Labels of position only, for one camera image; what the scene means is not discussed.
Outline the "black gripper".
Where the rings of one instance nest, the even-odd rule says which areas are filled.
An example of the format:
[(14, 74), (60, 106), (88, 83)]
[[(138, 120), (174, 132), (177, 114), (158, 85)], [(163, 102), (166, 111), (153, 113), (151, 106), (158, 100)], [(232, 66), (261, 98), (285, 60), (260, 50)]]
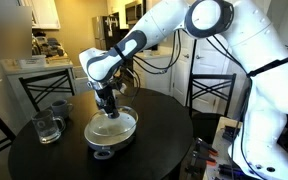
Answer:
[(116, 108), (115, 95), (110, 85), (96, 83), (95, 100), (99, 109), (102, 109), (110, 119), (119, 117), (118, 108)]

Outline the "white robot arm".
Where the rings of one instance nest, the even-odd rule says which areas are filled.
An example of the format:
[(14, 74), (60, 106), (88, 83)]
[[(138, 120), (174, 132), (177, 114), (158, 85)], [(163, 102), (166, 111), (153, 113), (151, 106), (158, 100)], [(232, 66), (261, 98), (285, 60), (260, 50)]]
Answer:
[(232, 160), (248, 176), (288, 180), (288, 153), (277, 144), (288, 117), (288, 49), (252, 0), (161, 0), (112, 49), (81, 52), (99, 108), (118, 117), (110, 87), (117, 69), (179, 29), (196, 39), (222, 35), (252, 80), (243, 127), (228, 149)]

